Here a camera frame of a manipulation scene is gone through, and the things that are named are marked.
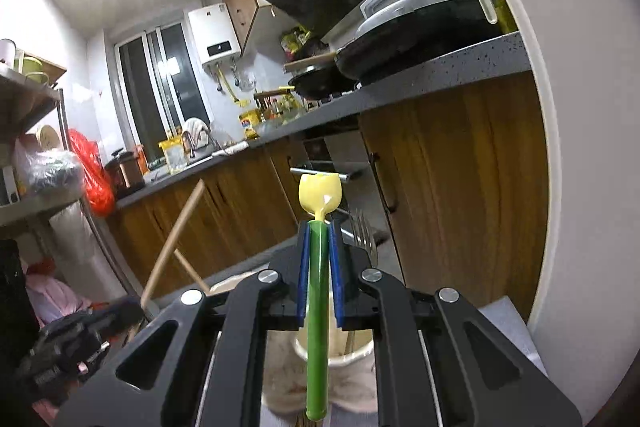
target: green and yellow utensil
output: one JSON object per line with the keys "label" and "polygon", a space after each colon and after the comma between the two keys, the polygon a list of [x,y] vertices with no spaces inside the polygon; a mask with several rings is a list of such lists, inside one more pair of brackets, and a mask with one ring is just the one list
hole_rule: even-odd
{"label": "green and yellow utensil", "polygon": [[338,208],[342,199],[338,174],[302,174],[298,197],[302,208],[315,218],[308,224],[306,416],[318,421],[326,414],[329,366],[329,229],[324,216]]}

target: white water heater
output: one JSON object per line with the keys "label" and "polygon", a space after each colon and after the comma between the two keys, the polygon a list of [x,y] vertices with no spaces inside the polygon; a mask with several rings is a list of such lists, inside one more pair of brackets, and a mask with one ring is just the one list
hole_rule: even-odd
{"label": "white water heater", "polygon": [[225,3],[189,12],[189,22],[203,66],[240,56],[240,44]]}

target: silver drawer handle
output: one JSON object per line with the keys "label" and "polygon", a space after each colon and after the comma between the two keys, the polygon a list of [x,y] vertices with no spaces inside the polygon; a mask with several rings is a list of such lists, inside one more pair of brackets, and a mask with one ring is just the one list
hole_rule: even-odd
{"label": "silver drawer handle", "polygon": [[[334,174],[334,172],[322,172],[322,171],[312,171],[311,169],[300,169],[298,167],[290,167],[289,171],[291,174]],[[349,180],[353,176],[353,174],[343,174],[342,172],[338,172],[338,178],[340,178],[340,183],[349,183]]]}

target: green handle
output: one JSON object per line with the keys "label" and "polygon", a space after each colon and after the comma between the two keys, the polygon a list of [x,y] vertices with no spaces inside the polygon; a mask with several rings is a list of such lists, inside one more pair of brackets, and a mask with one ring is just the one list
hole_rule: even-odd
{"label": "green handle", "polygon": [[329,366],[329,229],[322,221],[309,222],[309,283],[306,299],[307,361],[306,416],[324,418]]}

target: gray speckled countertop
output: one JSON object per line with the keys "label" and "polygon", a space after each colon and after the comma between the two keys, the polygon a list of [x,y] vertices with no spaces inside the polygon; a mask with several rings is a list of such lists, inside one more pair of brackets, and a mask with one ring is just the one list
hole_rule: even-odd
{"label": "gray speckled countertop", "polygon": [[[530,69],[529,57],[520,33],[510,33],[442,55],[442,57],[433,58],[419,66],[414,66],[362,89],[345,94],[274,129],[265,136],[252,140],[249,142],[249,147],[257,148],[345,116],[415,98],[429,92],[471,84],[496,76],[529,71]],[[116,207],[124,208],[188,176],[193,176],[227,161],[231,157],[215,156],[200,160],[178,174],[148,183],[145,188],[122,198]]]}

